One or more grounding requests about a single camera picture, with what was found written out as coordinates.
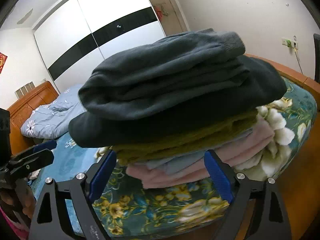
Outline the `person's hand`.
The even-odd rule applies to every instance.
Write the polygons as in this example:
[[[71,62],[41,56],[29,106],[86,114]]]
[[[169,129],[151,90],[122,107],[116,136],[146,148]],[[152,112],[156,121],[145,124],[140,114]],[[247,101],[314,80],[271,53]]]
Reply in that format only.
[[[36,198],[29,185],[19,188],[20,194],[15,191],[1,189],[1,200],[12,207],[22,207],[22,212],[29,219],[33,218]]]

